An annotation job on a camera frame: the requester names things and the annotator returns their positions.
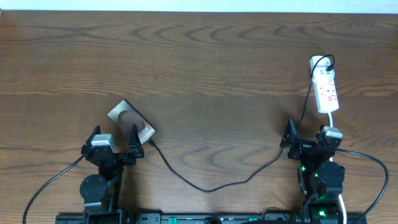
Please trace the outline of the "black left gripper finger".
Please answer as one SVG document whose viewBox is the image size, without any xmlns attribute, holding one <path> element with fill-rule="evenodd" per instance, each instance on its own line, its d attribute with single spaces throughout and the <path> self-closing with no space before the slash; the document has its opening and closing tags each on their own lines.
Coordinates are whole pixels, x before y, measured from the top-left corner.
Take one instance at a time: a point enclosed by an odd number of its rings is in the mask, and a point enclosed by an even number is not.
<svg viewBox="0 0 398 224">
<path fill-rule="evenodd" d="M 91 151 L 91 147 L 92 147 L 92 140 L 93 138 L 97 135 L 97 134 L 101 134 L 101 129 L 100 126 L 97 125 L 93 132 L 91 133 L 90 137 L 86 140 L 86 142 L 84 143 L 84 145 L 81 148 L 81 152 L 90 152 Z"/>
<path fill-rule="evenodd" d="M 144 149 L 139 139 L 137 126 L 135 124 L 132 125 L 129 136 L 129 149 L 135 158 L 141 159 L 144 157 Z"/>
</svg>

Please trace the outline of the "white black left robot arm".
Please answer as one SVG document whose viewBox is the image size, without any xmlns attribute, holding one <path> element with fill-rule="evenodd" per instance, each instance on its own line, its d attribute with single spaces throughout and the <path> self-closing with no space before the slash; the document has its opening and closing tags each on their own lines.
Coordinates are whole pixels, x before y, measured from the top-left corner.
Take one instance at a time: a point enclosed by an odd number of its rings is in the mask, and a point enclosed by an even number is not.
<svg viewBox="0 0 398 224">
<path fill-rule="evenodd" d="M 80 185 L 84 200 L 84 223 L 135 223 L 134 217 L 118 207 L 123 172 L 126 166 L 134 166 L 136 160 L 144 157 L 137 126 L 131 126 L 129 152 L 114 151 L 113 136 L 101 134 L 96 126 L 81 149 L 82 156 L 98 167 L 98 173 L 86 177 Z"/>
</svg>

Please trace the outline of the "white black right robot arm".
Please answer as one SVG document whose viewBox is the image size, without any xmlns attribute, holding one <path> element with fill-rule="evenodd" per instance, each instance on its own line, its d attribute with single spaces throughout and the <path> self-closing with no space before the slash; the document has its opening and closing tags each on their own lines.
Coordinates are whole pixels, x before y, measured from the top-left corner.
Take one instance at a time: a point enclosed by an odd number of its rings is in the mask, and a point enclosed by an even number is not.
<svg viewBox="0 0 398 224">
<path fill-rule="evenodd" d="M 314 141 L 303 139 L 294 122 L 287 121 L 280 147 L 289 150 L 289 159 L 300 161 L 298 183 L 305 195 L 300 211 L 291 221 L 337 224 L 348 221 L 341 202 L 345 168 L 331 160 L 342 138 L 339 129 L 323 125 Z"/>
</svg>

